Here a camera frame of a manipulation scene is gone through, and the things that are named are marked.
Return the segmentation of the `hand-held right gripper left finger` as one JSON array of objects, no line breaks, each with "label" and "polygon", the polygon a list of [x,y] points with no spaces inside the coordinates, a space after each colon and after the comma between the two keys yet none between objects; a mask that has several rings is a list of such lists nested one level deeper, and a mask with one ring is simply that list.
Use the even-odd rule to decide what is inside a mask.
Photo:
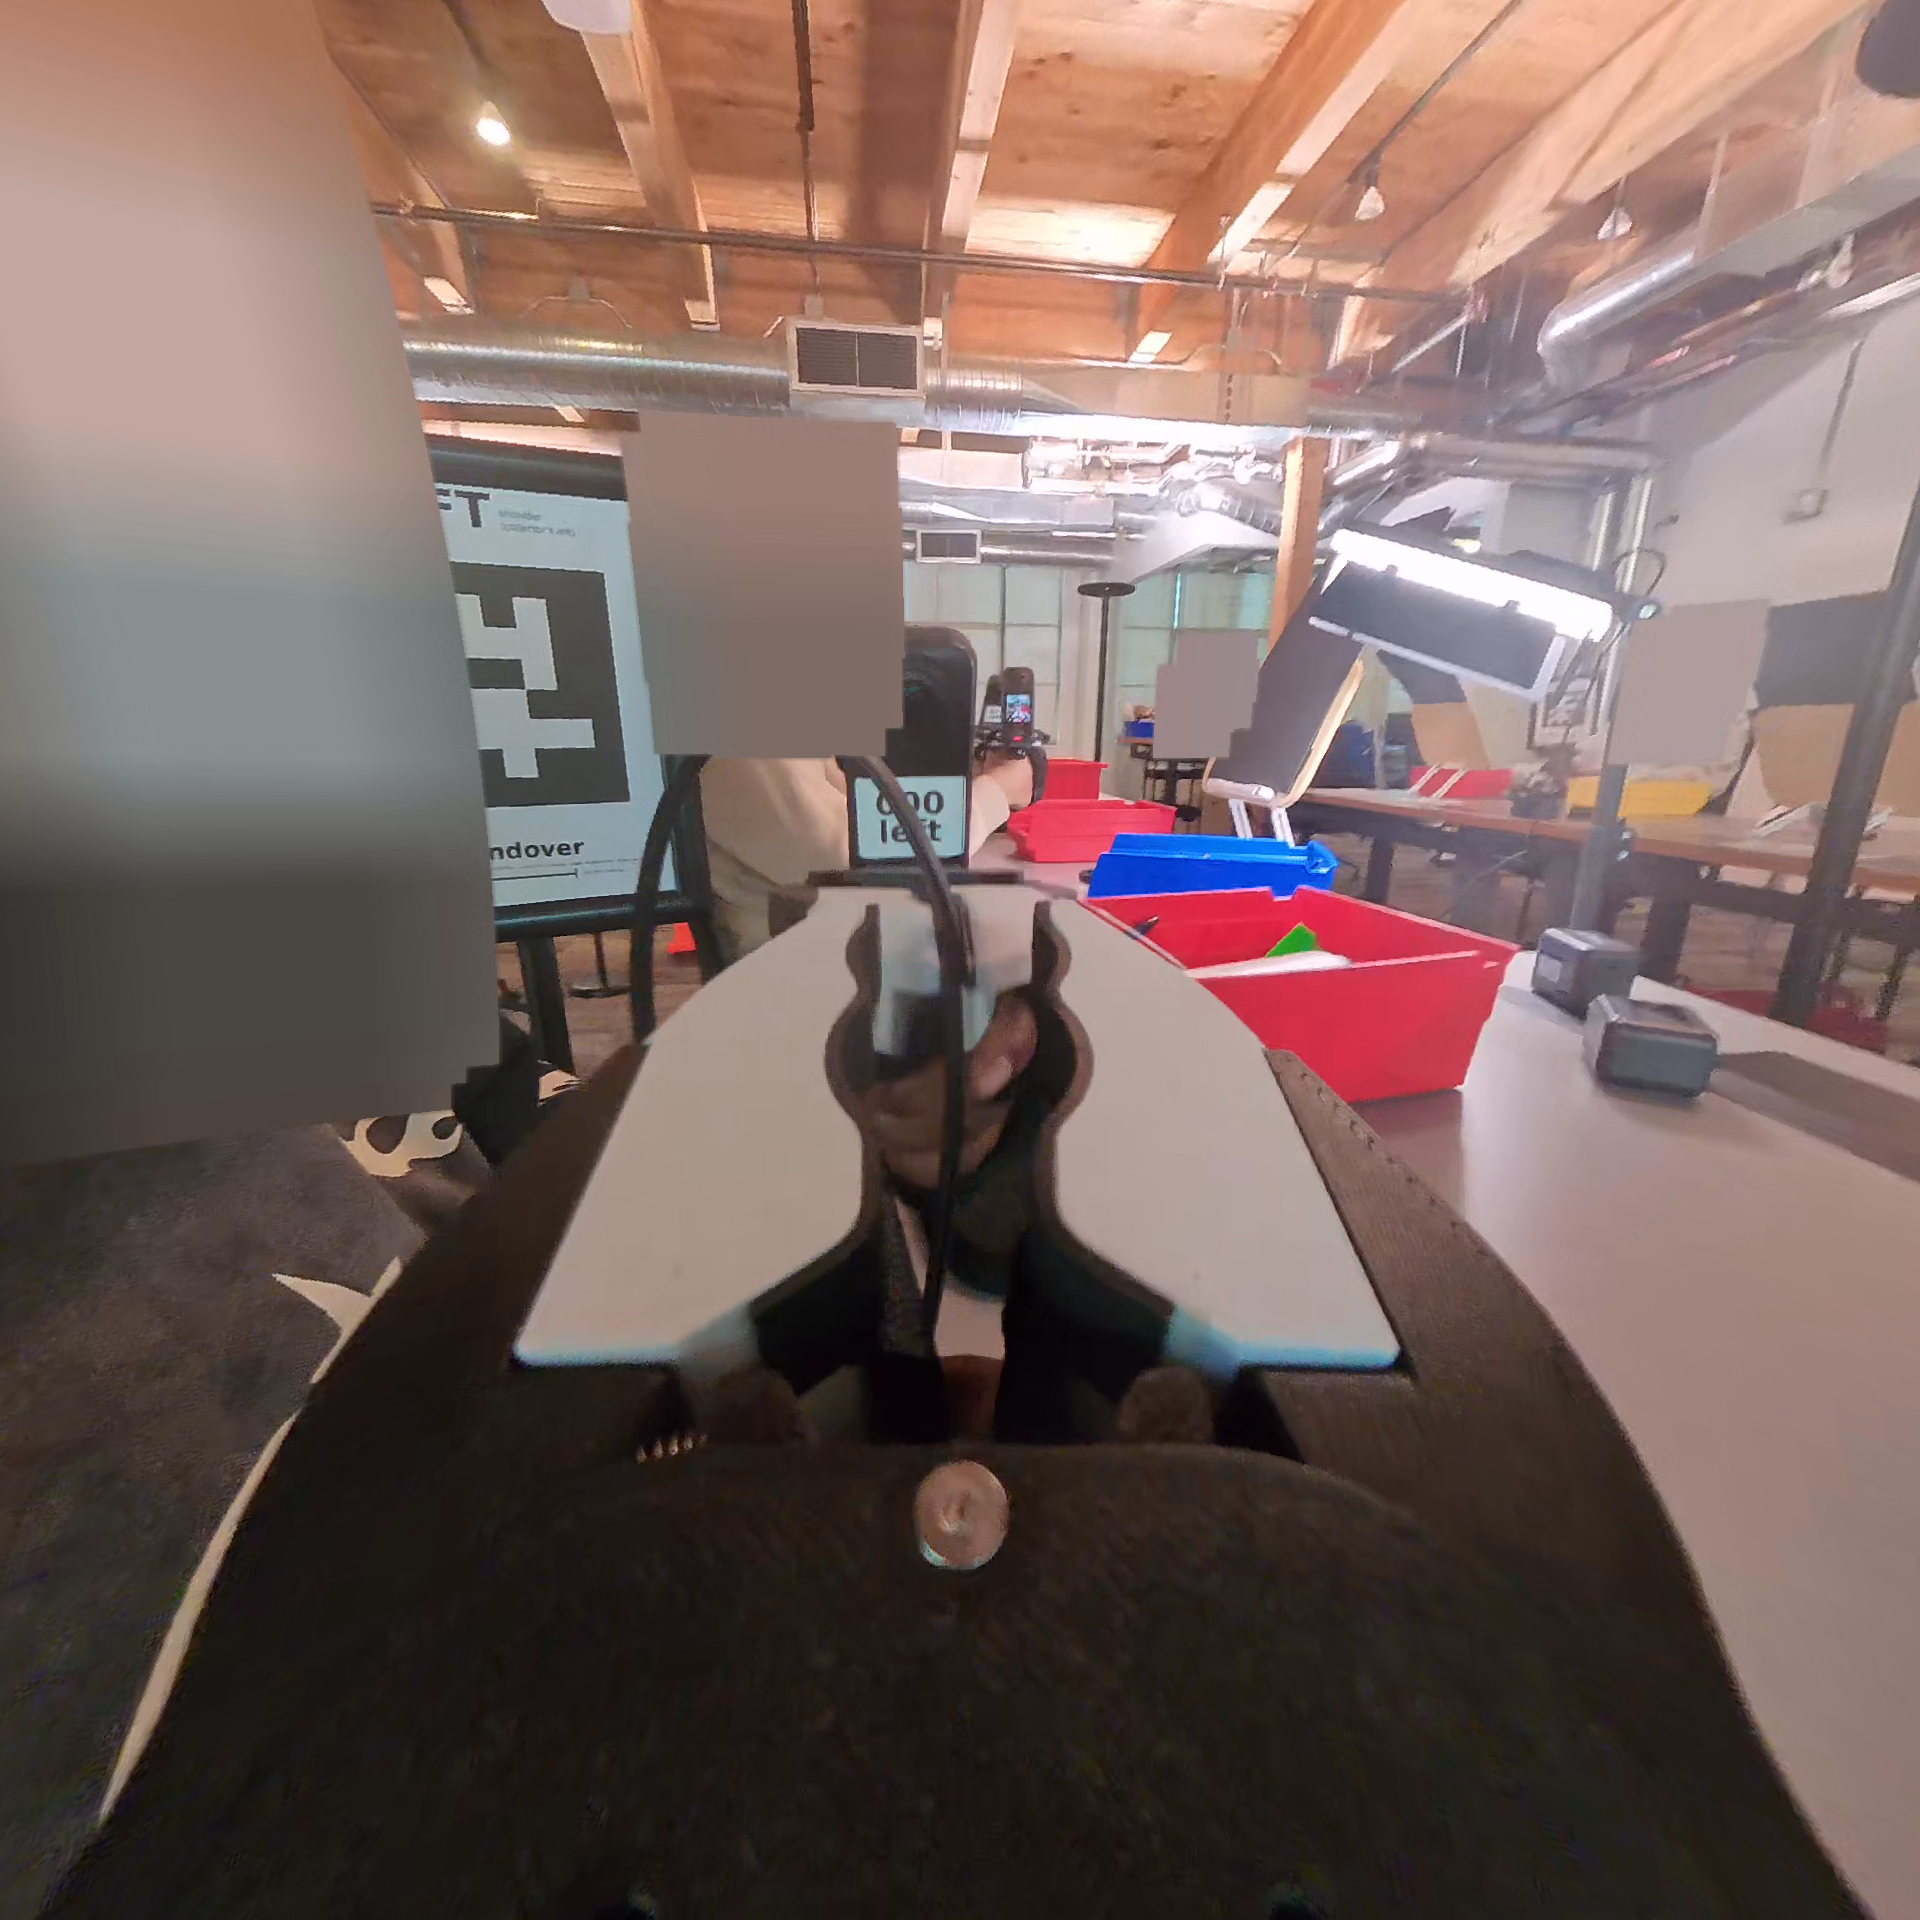
[{"label": "hand-held right gripper left finger", "polygon": [[841,1098],[841,1040],[874,1008],[874,907],[817,902],[664,1022],[520,1329],[521,1364],[821,1382],[874,1353],[881,1188]]}]

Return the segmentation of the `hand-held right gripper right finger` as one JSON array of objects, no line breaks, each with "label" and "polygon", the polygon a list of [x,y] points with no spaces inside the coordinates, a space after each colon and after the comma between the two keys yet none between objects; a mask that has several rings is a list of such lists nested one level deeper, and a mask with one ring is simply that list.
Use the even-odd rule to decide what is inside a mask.
[{"label": "hand-held right gripper right finger", "polygon": [[1074,900],[1034,906],[1035,986],[1071,1042],[1035,1224],[1052,1310],[1140,1364],[1381,1373],[1402,1345],[1255,1034]]}]

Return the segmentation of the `red plastic bin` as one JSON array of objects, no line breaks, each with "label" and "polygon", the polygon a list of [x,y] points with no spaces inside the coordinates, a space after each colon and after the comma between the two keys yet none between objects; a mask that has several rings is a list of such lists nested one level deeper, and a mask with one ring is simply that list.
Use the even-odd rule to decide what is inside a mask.
[{"label": "red plastic bin", "polygon": [[1304,888],[1105,897],[1266,1049],[1287,1051],[1354,1106],[1464,1091],[1509,941]]}]

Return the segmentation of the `blue plastic bin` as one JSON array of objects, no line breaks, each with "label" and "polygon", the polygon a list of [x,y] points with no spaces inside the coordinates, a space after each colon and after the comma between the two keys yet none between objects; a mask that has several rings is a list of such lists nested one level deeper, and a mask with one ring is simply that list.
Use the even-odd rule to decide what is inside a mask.
[{"label": "blue plastic bin", "polygon": [[1085,878],[1085,900],[1331,892],[1337,854],[1320,841],[1239,838],[1200,833],[1123,833]]}]

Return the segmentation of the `person's left hand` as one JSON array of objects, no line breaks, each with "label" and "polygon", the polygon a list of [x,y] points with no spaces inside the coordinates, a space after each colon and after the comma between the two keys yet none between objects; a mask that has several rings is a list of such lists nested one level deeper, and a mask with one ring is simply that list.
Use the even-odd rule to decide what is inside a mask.
[{"label": "person's left hand", "polygon": [[1040,1049],[1040,1012],[1031,989],[997,1000],[980,1040],[967,1053],[960,1170],[975,1172],[997,1150]]}]

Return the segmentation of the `small red bin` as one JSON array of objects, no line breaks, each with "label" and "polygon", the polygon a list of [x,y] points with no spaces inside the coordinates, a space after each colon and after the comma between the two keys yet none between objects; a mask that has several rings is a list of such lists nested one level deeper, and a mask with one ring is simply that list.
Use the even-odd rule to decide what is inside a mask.
[{"label": "small red bin", "polygon": [[1020,859],[1050,867],[1090,867],[1124,835],[1170,833],[1177,811],[1155,801],[1117,801],[1098,792],[1106,763],[1050,757],[1031,805],[1016,811],[1005,833]]}]

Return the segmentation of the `printed marker sign board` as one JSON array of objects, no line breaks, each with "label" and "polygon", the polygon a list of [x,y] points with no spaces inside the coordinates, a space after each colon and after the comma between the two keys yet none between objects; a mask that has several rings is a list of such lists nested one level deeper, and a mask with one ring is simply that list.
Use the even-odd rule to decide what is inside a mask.
[{"label": "printed marker sign board", "polygon": [[666,792],[617,457],[429,438],[503,938],[624,917]]}]

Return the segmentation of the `small grey device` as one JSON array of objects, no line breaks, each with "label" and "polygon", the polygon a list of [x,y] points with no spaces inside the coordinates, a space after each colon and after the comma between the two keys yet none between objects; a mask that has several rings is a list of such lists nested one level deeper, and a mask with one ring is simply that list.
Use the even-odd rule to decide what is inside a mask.
[{"label": "small grey device", "polygon": [[1687,1006],[1623,995],[1595,996],[1581,1027],[1592,1077],[1608,1088],[1695,1100],[1709,1091],[1719,1035]]},{"label": "small grey device", "polygon": [[1543,928],[1532,958],[1529,989],[1553,1008],[1585,1018],[1595,1000],[1631,996],[1642,949],[1593,928]]}]

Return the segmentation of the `bright light panel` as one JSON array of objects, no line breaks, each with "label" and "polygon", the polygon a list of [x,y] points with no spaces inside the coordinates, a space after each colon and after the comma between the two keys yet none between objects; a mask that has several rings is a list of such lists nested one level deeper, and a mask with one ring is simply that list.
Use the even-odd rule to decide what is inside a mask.
[{"label": "bright light panel", "polygon": [[1304,609],[1316,630],[1529,705],[1633,610],[1585,566],[1483,557],[1407,526],[1344,523],[1321,555]]}]

